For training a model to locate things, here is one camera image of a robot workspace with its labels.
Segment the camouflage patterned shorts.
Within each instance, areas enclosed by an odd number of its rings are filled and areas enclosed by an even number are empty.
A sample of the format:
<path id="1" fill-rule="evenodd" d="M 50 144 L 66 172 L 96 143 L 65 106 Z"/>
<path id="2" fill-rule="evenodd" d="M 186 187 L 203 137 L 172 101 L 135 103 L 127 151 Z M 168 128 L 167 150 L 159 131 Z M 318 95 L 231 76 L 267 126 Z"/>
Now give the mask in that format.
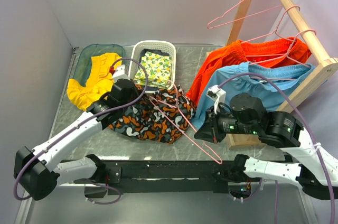
<path id="1" fill-rule="evenodd" d="M 160 89 L 143 95 L 108 128 L 130 138 L 172 144 L 188 129 L 187 121 L 194 117 L 195 112 L 194 103 L 181 86 Z"/>

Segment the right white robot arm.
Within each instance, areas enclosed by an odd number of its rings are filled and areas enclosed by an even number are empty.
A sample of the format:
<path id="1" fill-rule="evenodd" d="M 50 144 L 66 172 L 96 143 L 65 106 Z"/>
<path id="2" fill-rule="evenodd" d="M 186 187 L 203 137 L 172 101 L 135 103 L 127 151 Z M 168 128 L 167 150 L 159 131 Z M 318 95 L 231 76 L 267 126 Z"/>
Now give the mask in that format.
<path id="1" fill-rule="evenodd" d="M 238 154 L 217 178 L 234 183 L 249 178 L 276 180 L 294 185 L 312 198 L 329 200 L 328 175 L 333 196 L 337 198 L 337 159 L 327 151 L 320 153 L 308 130 L 292 114 L 267 111 L 259 98 L 238 94 L 229 105 L 219 104 L 218 110 L 213 106 L 207 109 L 205 121 L 194 137 L 219 143 L 228 134 L 256 135 L 262 143 L 290 155 L 293 161 L 263 161 Z"/>

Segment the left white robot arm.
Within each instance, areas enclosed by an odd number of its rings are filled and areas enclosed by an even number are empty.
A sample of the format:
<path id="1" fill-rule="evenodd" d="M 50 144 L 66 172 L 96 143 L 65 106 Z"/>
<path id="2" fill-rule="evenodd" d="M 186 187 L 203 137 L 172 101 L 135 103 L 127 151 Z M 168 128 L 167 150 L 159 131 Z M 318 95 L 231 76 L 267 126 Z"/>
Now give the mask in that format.
<path id="1" fill-rule="evenodd" d="M 93 102 L 66 129 L 33 149 L 20 148 L 15 154 L 15 186 L 21 185 L 29 198 L 38 201 L 68 182 L 104 181 L 106 165 L 96 155 L 89 154 L 70 162 L 65 162 L 64 158 L 89 137 L 120 119 L 126 108 L 138 102 L 144 93 L 132 80 L 119 79 L 111 91 Z"/>

